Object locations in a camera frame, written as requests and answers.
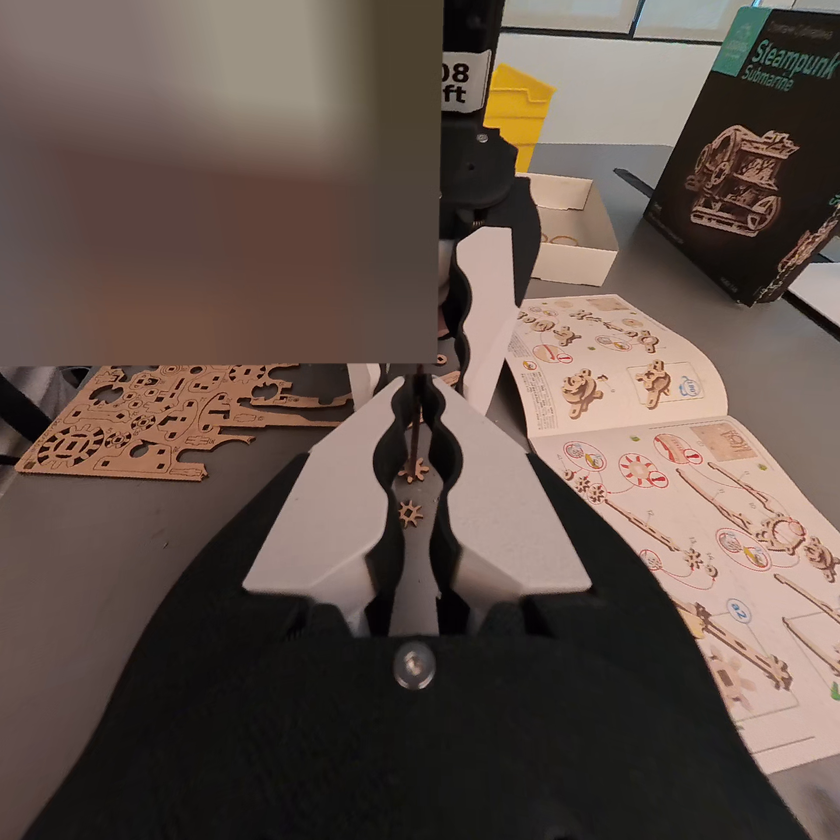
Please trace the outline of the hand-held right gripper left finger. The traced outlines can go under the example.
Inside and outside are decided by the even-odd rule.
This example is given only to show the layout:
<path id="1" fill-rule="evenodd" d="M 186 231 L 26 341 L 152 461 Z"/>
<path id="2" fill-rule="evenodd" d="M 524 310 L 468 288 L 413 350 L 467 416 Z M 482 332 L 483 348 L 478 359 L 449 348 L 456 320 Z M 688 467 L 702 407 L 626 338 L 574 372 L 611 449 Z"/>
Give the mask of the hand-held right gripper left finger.
<path id="1" fill-rule="evenodd" d="M 387 636 L 404 568 L 393 482 L 406 462 L 396 377 L 313 446 L 243 586 L 337 606 L 354 634 Z"/>

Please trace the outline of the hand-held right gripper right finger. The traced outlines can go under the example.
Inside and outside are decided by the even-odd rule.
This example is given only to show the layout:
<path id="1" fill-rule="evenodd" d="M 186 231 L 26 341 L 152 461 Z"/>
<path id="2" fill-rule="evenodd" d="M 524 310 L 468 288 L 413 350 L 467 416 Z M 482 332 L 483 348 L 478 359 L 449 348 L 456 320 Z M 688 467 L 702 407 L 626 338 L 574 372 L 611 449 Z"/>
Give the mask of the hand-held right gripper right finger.
<path id="1" fill-rule="evenodd" d="M 592 586 L 525 450 L 440 378 L 427 378 L 429 462 L 443 485 L 429 543 L 441 635 L 490 609 Z"/>

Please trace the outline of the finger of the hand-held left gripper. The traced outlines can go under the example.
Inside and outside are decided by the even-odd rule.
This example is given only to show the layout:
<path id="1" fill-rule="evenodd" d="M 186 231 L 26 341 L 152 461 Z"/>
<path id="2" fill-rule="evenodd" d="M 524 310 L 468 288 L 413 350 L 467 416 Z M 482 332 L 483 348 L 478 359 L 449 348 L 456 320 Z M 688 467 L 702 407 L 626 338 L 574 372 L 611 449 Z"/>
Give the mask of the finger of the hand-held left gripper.
<path id="1" fill-rule="evenodd" d="M 353 410 L 359 412 L 374 396 L 382 370 L 379 364 L 348 364 Z"/>
<path id="2" fill-rule="evenodd" d="M 518 314 L 509 227 L 480 227 L 455 245 L 449 271 L 448 328 L 460 377 L 457 391 L 485 415 Z"/>

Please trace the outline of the slotted wooden bar with gear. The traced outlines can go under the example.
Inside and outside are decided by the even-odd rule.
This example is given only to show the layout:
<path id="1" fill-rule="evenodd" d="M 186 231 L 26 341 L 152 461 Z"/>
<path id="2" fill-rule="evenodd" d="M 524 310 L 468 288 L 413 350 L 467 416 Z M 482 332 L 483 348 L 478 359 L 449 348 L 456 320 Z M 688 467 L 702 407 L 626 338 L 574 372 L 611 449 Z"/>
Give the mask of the slotted wooden bar with gear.
<path id="1" fill-rule="evenodd" d="M 408 457 L 404 467 L 398 473 L 398 478 L 402 478 L 409 486 L 418 481 L 424 481 L 425 474 L 428 472 L 428 467 L 423 466 L 423 458 L 418 454 L 419 427 L 423 420 L 422 398 L 424 394 L 424 377 L 424 365 L 419 364 L 411 378 L 411 422 L 409 423 L 411 436 Z"/>

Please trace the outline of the laser-cut wooden parts sheet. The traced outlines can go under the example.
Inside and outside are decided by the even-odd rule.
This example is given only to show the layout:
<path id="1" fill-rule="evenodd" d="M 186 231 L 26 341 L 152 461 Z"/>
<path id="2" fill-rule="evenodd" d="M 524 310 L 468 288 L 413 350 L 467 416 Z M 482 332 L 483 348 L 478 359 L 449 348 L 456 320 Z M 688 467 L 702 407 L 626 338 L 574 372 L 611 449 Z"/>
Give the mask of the laser-cut wooden parts sheet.
<path id="1" fill-rule="evenodd" d="M 311 413 L 343 408 L 351 394 L 320 403 L 292 392 L 276 364 L 175 364 L 128 374 L 102 366 L 20 457 L 20 475 L 200 481 L 202 463 L 181 461 L 254 437 L 230 429 L 326 427 Z"/>

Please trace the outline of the black model kit box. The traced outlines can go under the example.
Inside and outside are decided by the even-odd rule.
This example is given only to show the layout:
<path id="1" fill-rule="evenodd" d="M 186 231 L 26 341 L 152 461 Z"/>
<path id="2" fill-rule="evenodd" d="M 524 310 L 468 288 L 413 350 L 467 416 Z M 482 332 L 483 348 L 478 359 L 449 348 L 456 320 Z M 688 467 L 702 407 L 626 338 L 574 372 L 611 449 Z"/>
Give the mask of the black model kit box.
<path id="1" fill-rule="evenodd" d="M 838 95 L 838 13 L 738 10 L 644 216 L 742 305 L 836 232 Z"/>

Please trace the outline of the yellow plastic bin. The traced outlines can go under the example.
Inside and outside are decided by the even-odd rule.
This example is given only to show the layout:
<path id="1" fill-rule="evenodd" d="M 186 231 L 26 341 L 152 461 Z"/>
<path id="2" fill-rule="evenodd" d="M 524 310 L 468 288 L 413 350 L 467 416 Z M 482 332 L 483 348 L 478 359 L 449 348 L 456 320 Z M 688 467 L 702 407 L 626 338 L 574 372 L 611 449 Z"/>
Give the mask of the yellow plastic bin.
<path id="1" fill-rule="evenodd" d="M 518 149 L 517 173 L 529 171 L 532 154 L 556 87 L 507 64 L 498 64 L 490 81 L 484 126 Z"/>

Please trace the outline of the small white cardboard box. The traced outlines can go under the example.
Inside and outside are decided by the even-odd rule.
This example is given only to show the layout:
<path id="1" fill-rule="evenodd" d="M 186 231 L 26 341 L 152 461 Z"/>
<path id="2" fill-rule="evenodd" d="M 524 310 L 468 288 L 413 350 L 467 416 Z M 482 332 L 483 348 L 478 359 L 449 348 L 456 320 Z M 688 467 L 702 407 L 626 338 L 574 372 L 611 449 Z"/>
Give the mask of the small white cardboard box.
<path id="1" fill-rule="evenodd" d="M 619 245 L 593 180 L 535 173 L 528 179 L 541 233 L 571 235 L 581 243 L 580 247 L 540 244 L 532 278 L 601 287 Z"/>

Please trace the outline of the window with blinds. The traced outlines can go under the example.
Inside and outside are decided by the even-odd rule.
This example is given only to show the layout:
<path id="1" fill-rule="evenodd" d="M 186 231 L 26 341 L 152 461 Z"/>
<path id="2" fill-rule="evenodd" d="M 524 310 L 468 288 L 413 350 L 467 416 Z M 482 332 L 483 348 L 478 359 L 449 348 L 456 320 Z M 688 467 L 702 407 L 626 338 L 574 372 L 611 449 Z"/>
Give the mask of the window with blinds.
<path id="1" fill-rule="evenodd" d="M 761 1 L 507 1 L 515 33 L 720 44 L 741 7 Z"/>

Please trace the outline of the printed instruction booklet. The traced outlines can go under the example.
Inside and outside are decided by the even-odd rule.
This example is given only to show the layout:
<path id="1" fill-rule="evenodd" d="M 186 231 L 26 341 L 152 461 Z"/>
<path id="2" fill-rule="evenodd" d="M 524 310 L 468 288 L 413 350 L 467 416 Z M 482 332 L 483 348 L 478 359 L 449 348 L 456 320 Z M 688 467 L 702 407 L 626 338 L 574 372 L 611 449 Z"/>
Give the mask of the printed instruction booklet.
<path id="1" fill-rule="evenodd" d="M 838 754 L 838 531 L 686 339 L 614 295 L 523 301 L 533 452 L 668 593 L 766 773 Z"/>

